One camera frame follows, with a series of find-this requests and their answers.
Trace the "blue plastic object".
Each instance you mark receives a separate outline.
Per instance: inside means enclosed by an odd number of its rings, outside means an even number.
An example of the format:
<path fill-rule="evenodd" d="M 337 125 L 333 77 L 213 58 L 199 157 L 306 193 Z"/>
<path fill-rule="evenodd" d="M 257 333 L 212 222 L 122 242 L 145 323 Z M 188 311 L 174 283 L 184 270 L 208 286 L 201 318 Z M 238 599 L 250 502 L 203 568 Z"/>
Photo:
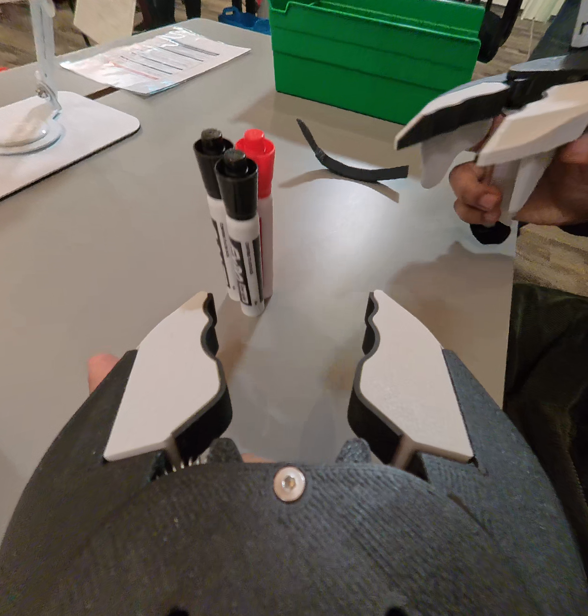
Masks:
<path fill-rule="evenodd" d="M 253 13 L 240 11 L 236 6 L 225 7 L 218 16 L 220 23 L 244 30 L 253 31 L 263 35 L 271 35 L 269 20 L 260 18 Z"/>

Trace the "person's left hand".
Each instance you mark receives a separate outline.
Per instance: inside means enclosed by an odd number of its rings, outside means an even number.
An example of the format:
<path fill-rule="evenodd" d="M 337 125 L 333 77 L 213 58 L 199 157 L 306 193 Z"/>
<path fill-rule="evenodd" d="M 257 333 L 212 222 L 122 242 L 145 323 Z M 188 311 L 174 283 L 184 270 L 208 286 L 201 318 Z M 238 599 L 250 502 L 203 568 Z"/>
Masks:
<path fill-rule="evenodd" d="M 93 393 L 112 371 L 119 358 L 112 354 L 98 354 L 88 360 L 88 389 Z"/>

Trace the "white stand base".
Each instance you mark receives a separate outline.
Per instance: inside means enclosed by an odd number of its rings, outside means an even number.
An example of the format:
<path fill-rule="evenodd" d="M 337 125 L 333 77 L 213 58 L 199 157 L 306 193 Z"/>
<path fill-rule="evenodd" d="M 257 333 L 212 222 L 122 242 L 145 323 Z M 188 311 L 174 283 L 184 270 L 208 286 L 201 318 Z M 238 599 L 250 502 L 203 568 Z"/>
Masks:
<path fill-rule="evenodd" d="M 135 117 L 73 92 L 0 107 L 0 200 L 135 134 Z"/>

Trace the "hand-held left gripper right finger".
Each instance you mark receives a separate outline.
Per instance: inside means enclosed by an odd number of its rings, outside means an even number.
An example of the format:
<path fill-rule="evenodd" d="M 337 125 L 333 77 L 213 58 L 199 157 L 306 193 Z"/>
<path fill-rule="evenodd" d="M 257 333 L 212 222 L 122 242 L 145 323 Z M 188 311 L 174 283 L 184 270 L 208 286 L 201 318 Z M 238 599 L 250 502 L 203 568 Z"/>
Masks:
<path fill-rule="evenodd" d="M 362 358 L 355 371 L 347 419 L 383 464 L 405 470 L 425 453 L 475 459 L 444 348 L 384 291 L 369 293 Z"/>

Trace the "red dry erase marker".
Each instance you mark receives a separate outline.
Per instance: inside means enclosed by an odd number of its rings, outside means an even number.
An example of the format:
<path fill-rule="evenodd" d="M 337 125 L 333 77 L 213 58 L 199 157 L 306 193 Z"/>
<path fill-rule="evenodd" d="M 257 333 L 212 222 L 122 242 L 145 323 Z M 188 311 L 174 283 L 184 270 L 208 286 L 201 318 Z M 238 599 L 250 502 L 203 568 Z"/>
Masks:
<path fill-rule="evenodd" d="M 274 177 L 275 145 L 260 129 L 245 131 L 236 148 L 253 160 L 258 167 L 258 215 L 261 231 L 261 254 L 264 299 L 272 297 L 274 286 L 274 206 L 272 180 Z"/>

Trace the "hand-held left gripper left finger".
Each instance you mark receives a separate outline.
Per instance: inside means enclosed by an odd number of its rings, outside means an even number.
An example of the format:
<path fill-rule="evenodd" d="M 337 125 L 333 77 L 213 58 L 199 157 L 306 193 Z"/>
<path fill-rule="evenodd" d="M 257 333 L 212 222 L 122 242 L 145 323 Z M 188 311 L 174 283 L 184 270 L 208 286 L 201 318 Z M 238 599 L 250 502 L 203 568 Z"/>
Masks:
<path fill-rule="evenodd" d="M 223 435 L 232 417 L 217 358 L 213 295 L 200 291 L 155 326 L 136 349 L 106 462 L 163 451 L 172 467 L 193 464 Z"/>

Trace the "person's dark green pants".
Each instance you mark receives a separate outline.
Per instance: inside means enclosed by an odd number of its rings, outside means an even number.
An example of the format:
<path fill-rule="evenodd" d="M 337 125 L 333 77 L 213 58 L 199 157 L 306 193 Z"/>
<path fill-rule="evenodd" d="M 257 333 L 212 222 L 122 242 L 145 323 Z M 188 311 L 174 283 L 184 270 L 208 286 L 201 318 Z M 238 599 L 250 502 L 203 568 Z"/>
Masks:
<path fill-rule="evenodd" d="M 514 284 L 504 411 L 552 481 L 588 577 L 588 297 Z"/>

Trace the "green plastic bin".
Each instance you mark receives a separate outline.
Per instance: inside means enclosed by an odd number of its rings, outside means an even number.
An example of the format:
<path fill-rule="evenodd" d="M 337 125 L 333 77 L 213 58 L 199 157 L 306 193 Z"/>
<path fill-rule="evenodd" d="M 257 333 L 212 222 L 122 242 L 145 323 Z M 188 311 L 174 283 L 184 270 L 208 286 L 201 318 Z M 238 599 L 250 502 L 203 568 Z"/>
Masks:
<path fill-rule="evenodd" d="M 275 88 L 406 124 L 471 80 L 484 14 L 461 1 L 271 1 Z"/>

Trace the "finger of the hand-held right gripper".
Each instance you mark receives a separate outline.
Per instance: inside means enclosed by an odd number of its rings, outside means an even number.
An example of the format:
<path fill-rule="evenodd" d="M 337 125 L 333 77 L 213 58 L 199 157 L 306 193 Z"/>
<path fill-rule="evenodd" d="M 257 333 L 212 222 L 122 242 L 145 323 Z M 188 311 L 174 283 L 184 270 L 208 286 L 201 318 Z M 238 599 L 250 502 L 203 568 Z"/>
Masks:
<path fill-rule="evenodd" d="M 588 80 L 549 88 L 509 113 L 477 156 L 492 167 L 503 197 L 498 223 L 511 224 L 528 201 L 555 152 L 588 128 Z"/>
<path fill-rule="evenodd" d="M 411 119 L 395 138 L 395 149 L 420 144 L 420 184 L 434 188 L 454 159 L 479 143 L 490 143 L 512 123 L 503 112 L 508 86 L 503 82 L 475 82 L 437 97 Z"/>

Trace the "white panel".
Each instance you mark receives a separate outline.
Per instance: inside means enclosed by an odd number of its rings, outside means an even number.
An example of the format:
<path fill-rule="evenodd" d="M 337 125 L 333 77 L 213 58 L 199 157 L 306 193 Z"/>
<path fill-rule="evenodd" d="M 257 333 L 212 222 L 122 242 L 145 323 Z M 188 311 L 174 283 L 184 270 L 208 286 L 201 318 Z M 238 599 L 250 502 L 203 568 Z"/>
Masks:
<path fill-rule="evenodd" d="M 103 44 L 132 35 L 136 1 L 76 1 L 73 24 L 91 41 Z"/>

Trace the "black dry erase marker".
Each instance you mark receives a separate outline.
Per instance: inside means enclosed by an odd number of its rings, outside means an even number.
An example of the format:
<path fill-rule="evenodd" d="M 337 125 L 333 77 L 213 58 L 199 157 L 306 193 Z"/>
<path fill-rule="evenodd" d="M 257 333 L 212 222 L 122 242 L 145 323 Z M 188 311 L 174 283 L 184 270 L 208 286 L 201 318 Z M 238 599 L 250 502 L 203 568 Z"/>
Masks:
<path fill-rule="evenodd" d="M 242 150 L 226 150 L 215 165 L 226 209 L 226 227 L 234 259 L 242 312 L 257 317 L 265 308 L 258 214 L 258 166 Z"/>
<path fill-rule="evenodd" d="M 226 206 L 221 197 L 215 171 L 217 162 L 222 159 L 224 152 L 232 148 L 232 146 L 232 142 L 224 138 L 220 130 L 207 128 L 202 131 L 200 138 L 194 143 L 194 153 L 207 193 L 208 209 L 216 235 L 216 243 L 220 251 L 222 268 L 228 287 L 228 296 L 233 301 L 239 302 L 234 261 L 227 227 Z"/>

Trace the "black curved object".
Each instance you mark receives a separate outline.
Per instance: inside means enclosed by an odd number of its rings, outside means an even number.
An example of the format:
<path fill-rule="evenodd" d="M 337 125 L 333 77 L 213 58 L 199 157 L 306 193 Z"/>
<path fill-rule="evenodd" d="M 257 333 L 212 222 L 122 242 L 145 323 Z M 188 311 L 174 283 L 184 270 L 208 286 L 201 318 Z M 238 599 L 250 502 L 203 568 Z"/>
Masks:
<path fill-rule="evenodd" d="M 507 1 L 501 16 L 493 12 L 492 3 L 486 1 L 478 34 L 481 42 L 478 61 L 483 64 L 493 60 L 500 47 L 506 43 L 519 17 L 523 1 Z"/>

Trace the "person's right hand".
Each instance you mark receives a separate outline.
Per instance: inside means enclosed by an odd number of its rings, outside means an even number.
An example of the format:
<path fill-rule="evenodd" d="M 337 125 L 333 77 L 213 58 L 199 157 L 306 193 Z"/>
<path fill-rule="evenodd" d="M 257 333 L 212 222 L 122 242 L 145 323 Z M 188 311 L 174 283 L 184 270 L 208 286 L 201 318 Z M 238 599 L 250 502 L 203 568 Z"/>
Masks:
<path fill-rule="evenodd" d="M 502 192 L 475 163 L 452 169 L 454 210 L 467 224 L 492 226 L 501 215 Z M 588 133 L 558 150 L 514 220 L 540 226 L 588 222 Z"/>

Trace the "paper in plastic sleeve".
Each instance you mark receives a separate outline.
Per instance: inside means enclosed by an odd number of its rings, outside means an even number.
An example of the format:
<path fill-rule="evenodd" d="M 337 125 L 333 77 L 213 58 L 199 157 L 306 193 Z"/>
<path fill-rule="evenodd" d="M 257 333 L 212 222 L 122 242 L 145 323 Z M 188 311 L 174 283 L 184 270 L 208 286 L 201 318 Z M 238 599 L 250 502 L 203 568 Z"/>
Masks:
<path fill-rule="evenodd" d="M 89 80 L 140 96 L 151 96 L 185 83 L 250 52 L 174 27 L 142 42 L 116 47 L 62 68 Z"/>

